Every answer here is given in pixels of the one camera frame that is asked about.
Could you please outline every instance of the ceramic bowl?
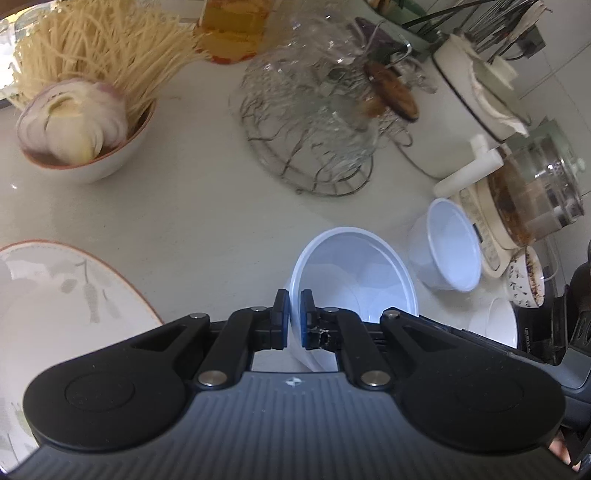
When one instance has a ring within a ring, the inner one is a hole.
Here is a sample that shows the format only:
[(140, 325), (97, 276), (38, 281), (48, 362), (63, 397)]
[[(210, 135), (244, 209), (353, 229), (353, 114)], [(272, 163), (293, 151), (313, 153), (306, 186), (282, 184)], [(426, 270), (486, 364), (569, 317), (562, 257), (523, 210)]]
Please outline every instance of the ceramic bowl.
[(120, 147), (84, 165), (57, 165), (52, 157), (22, 151), (24, 157), (43, 174), (68, 183), (92, 183), (119, 170), (144, 142), (151, 125), (156, 103), (152, 103), (140, 119), (136, 132)]
[(508, 298), (518, 307), (536, 309), (544, 303), (544, 274), (533, 247), (526, 247), (511, 259), (505, 273)]
[(476, 308), (468, 330), (511, 348), (517, 348), (517, 320), (507, 299), (495, 298), (482, 303)]

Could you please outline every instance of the white plate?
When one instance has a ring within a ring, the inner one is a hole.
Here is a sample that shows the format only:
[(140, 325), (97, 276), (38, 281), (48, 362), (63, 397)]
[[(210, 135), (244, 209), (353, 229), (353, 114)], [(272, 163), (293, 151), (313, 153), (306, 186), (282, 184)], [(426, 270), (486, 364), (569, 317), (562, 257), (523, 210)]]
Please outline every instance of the white plate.
[(0, 250), (0, 468), (37, 448), (22, 412), (33, 378), (161, 324), (129, 282), (81, 250), (48, 241)]

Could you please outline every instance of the white tile wall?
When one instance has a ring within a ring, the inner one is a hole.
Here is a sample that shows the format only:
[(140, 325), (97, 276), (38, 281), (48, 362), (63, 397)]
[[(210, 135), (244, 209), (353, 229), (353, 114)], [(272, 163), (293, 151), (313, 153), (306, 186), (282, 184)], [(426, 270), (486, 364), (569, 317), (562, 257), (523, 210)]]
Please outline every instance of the white tile wall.
[(591, 47), (584, 49), (556, 72), (556, 78), (591, 128)]
[(538, 21), (544, 52), (556, 71), (591, 43), (591, 1), (544, 0), (552, 9)]
[[(558, 121), (575, 153), (587, 161), (580, 175), (583, 193), (591, 192), (591, 0), (545, 0), (546, 13), (538, 27), (546, 48), (513, 65), (521, 75), (516, 90), (534, 124), (545, 116)], [(549, 238), (557, 250), (561, 271), (559, 292), (575, 269), (586, 261), (591, 239), (591, 193), (583, 196), (587, 215)]]
[(519, 76), (513, 80), (513, 87), (519, 95), (529, 92), (536, 85), (539, 85), (542, 80), (552, 74), (552, 69), (544, 50), (539, 51), (529, 59), (512, 61), (511, 66), (519, 74)]
[(579, 112), (580, 101), (569, 96), (556, 75), (542, 82), (523, 97), (522, 101), (534, 125), (538, 125), (546, 116), (560, 124), (574, 152), (589, 165), (589, 168), (579, 175), (579, 183), (582, 193), (591, 191), (591, 131)]

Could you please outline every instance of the sliced onion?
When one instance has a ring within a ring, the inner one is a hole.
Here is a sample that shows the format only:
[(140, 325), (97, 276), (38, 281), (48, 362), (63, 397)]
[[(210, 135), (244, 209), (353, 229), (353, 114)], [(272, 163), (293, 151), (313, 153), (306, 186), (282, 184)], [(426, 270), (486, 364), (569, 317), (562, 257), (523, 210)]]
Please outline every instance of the sliced onion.
[(127, 138), (125, 102), (105, 83), (73, 79), (37, 95), (17, 122), (23, 150), (84, 164)]

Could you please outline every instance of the orange liquid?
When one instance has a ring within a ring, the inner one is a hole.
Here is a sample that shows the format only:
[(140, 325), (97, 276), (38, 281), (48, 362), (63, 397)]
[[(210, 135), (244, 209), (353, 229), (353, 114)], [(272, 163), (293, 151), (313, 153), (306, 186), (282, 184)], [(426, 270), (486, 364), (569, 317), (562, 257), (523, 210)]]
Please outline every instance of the orange liquid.
[(200, 51), (216, 63), (252, 58), (261, 43), (271, 8), (267, 0), (209, 0), (195, 32)]

